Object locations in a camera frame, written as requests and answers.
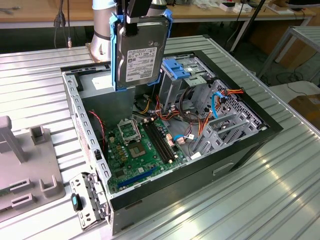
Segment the metal table leg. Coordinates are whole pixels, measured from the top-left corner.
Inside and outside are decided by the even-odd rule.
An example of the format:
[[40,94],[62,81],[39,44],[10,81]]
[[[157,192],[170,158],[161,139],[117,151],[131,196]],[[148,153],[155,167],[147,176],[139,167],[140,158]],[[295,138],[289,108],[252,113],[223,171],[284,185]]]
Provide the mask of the metal table leg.
[[309,82],[312,83],[312,80],[318,75],[319,72],[320,72],[320,67],[314,72],[312,77],[310,77]]
[[270,65],[272,64],[272,61],[275,59],[276,55],[279,53],[280,49],[284,46],[284,44],[287,42],[288,38],[291,35],[291,27],[289,27],[284,35],[281,37],[280,41],[277,43],[277,45],[274,47],[274,49],[272,50],[271,54],[268,56],[268,58],[266,59],[266,61],[263,64],[262,69],[259,71],[259,73],[257,74],[258,78],[261,78],[262,75],[266,72],[266,70],[270,67]]
[[[308,23],[311,20],[311,16],[306,18],[300,26],[306,26],[308,25]],[[297,38],[295,36],[291,37],[291,39],[288,41],[288,43],[285,45],[285,47],[283,48],[283,50],[280,52],[279,56],[276,58],[275,62],[279,63],[281,61],[281,59],[284,57],[284,55],[286,55],[286,53],[288,52],[288,50],[291,48],[292,44],[294,44],[294,42],[297,40]]]

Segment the chip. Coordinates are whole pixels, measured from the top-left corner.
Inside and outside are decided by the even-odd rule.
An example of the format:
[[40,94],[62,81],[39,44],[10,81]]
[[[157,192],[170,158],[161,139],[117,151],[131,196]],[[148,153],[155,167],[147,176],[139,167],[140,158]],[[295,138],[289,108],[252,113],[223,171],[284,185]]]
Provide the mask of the chip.
[[119,170],[115,172],[115,176],[117,178],[120,178],[121,176],[125,175],[125,172],[123,170]]
[[146,150],[141,142],[134,142],[129,144],[128,149],[134,159],[146,154]]

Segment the blue plastic bracket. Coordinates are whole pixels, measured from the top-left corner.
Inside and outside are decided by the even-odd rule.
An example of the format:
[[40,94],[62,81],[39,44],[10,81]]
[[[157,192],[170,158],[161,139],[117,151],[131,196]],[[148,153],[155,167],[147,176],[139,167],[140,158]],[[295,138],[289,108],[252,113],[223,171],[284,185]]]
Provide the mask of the blue plastic bracket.
[[190,72],[185,71],[182,65],[173,58],[163,60],[163,64],[175,79],[184,79],[191,76]]

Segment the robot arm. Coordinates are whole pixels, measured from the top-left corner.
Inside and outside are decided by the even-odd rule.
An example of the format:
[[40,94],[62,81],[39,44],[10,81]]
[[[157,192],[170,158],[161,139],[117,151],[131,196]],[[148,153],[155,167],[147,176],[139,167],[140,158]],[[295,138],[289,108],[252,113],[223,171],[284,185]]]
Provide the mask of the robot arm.
[[[92,9],[94,14],[94,35],[92,38],[90,52],[95,62],[107,62],[111,60],[110,25],[109,19],[117,12],[114,0],[93,0]],[[132,11],[137,4],[132,4],[127,12]],[[167,9],[166,0],[152,0],[147,11],[147,16],[163,15]]]

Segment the hard drive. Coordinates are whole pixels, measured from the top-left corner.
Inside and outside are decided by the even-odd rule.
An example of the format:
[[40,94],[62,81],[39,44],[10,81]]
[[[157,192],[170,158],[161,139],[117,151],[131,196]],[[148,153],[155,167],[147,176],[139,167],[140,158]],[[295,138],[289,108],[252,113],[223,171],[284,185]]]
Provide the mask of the hard drive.
[[165,16],[141,17],[137,28],[137,35],[127,36],[123,24],[117,25],[118,89],[150,84],[159,76],[169,22]]

